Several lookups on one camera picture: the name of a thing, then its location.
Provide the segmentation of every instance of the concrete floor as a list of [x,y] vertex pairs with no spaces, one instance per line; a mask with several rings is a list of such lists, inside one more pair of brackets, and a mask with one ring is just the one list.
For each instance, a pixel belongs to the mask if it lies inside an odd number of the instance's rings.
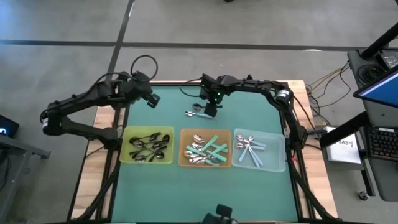
[[[0,0],[0,40],[116,42],[128,0]],[[136,0],[124,42],[319,45],[365,47],[398,21],[394,0]],[[391,43],[398,46],[398,41]],[[66,219],[87,141],[42,134],[39,114],[48,103],[85,91],[106,73],[113,47],[0,45],[0,114],[21,124],[18,138],[52,151],[48,161],[33,160],[11,217],[31,223]],[[158,80],[187,80],[207,73],[306,83],[341,67],[346,52],[299,50],[143,49],[122,47],[115,71],[128,70],[140,54],[159,63]],[[139,70],[153,72],[142,61]],[[343,74],[357,89],[348,70]],[[347,87],[336,79],[319,103],[338,99]],[[321,114],[338,125],[363,111],[348,95]],[[92,124],[94,110],[74,114]],[[358,171],[326,163],[340,218],[395,223],[398,203],[379,197],[362,202]]]

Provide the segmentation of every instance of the teal handle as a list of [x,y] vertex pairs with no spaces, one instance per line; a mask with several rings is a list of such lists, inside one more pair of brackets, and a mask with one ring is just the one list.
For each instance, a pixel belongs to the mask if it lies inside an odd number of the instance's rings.
[[205,160],[205,162],[207,163],[207,164],[210,164],[210,165],[213,165],[213,166],[219,166],[218,164],[215,164],[214,162],[211,162],[210,160]]
[[217,153],[211,152],[211,151],[209,151],[209,150],[207,150],[207,153],[209,153],[210,155],[216,157],[217,159],[219,159],[219,160],[221,160],[221,161],[223,161],[223,162],[226,161],[226,158],[225,158],[224,156],[220,156],[220,155],[217,154]]
[[192,152],[194,152],[194,153],[197,153],[197,154],[199,154],[199,155],[201,155],[201,156],[206,156],[206,154],[204,154],[203,152],[197,151],[196,149],[192,148],[191,146],[187,146],[187,149],[188,149],[189,151],[192,151]]
[[203,146],[203,150],[206,150],[211,144],[213,144],[218,139],[218,136],[215,135],[205,146]]
[[[211,144],[211,147],[213,147],[213,148],[218,148],[219,146],[217,146],[216,144]],[[227,153],[227,152],[228,152],[228,149],[222,149],[221,152]]]
[[225,149],[227,146],[228,146],[227,144],[223,144],[223,145],[217,147],[213,152],[214,152],[214,153],[218,153],[218,152],[220,152],[221,150]]

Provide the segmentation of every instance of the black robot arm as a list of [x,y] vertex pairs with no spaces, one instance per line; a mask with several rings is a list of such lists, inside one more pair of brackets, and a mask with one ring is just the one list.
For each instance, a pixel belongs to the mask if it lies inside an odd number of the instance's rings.
[[155,108],[160,100],[152,94],[149,77],[141,72],[119,73],[115,80],[98,81],[91,88],[80,95],[50,103],[40,115],[43,132],[49,136],[75,134],[89,140],[98,139],[105,149],[120,146],[120,138],[116,128],[94,128],[89,125],[71,121],[67,115],[89,108],[91,106],[112,106],[114,109],[124,108],[128,104],[143,98],[148,105]]
[[[294,94],[292,90],[284,87],[281,83],[267,80],[253,80],[251,76],[242,80],[238,80],[229,75],[220,76],[217,79],[214,79],[203,74],[200,84],[200,98],[208,100],[204,113],[212,117],[216,116],[217,105],[223,101],[223,97],[225,95],[229,96],[235,91],[262,94],[272,106],[282,112],[290,129],[286,151],[298,151],[304,148],[305,142],[307,141],[307,131],[300,125],[295,116],[293,108]],[[317,210],[318,214],[323,219],[335,220],[335,218],[331,216],[324,207],[322,207],[321,203],[311,192],[308,185],[305,184],[300,174],[297,172],[292,159],[288,158],[287,162],[292,168],[292,177],[302,188],[305,196],[312,202],[312,205]]]

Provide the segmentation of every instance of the green table surface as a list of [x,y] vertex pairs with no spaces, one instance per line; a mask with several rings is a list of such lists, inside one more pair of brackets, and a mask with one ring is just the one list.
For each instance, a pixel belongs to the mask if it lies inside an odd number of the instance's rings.
[[[199,87],[183,87],[197,95]],[[112,222],[199,222],[215,214],[221,203],[242,221],[297,221],[289,169],[264,172],[231,166],[227,169],[182,167],[178,164],[180,131],[184,128],[236,128],[282,134],[278,111],[258,94],[225,96],[214,120],[186,117],[199,98],[183,95],[176,86],[154,86],[161,97],[155,109],[140,100],[131,105],[129,126],[173,126],[171,164],[121,164]]]

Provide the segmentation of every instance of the desk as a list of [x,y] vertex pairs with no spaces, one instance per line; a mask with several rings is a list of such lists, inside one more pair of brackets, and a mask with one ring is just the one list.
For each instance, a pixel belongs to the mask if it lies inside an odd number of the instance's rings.
[[[300,102],[303,104],[303,106],[307,110],[307,113],[311,116],[304,82],[302,80],[295,80],[287,81],[287,83],[289,84],[289,87],[292,89],[292,91],[295,93],[295,96],[298,98],[298,100],[300,100]],[[300,123],[307,129],[310,128],[309,121],[307,120],[305,113],[302,111],[298,104],[295,105],[295,110],[300,120]],[[111,126],[113,113],[114,111],[110,107],[98,108],[95,119],[95,126],[99,128]],[[308,141],[308,143],[310,144],[318,144],[315,141]],[[101,144],[98,141],[93,141],[89,144],[87,153],[90,153],[91,151],[94,151],[99,147],[101,147]],[[96,154],[91,155],[85,161],[79,181],[78,191],[76,193],[76,199],[72,206],[73,210],[71,210],[70,213],[72,218],[82,214],[85,208],[91,203],[92,199],[99,191],[106,154],[107,153],[105,150],[101,150]],[[335,203],[331,194],[328,176],[326,173],[326,168],[323,163],[322,152],[318,149],[305,147],[305,149],[303,150],[303,157],[311,190],[319,199],[321,204],[328,210],[328,212],[334,216],[337,216]],[[105,200],[103,212],[104,216],[107,215],[110,192],[111,191],[109,190]],[[300,202],[303,207],[304,216],[307,217],[307,205],[303,194],[300,194]]]

